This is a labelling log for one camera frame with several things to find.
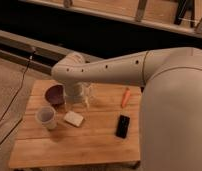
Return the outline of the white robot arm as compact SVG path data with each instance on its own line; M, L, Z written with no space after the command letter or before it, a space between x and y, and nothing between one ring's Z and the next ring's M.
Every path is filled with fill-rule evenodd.
M70 53L52 77L72 100L81 84L111 83L143 89L139 143L143 171L202 171L202 50L149 50L86 63Z

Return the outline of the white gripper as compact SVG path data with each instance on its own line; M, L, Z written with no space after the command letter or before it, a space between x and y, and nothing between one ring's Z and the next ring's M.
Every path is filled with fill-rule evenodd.
M64 85L64 98L67 102L64 103L65 112L71 111L71 103L80 103L87 109L90 107L89 98L84 97L83 85L81 83L65 84Z

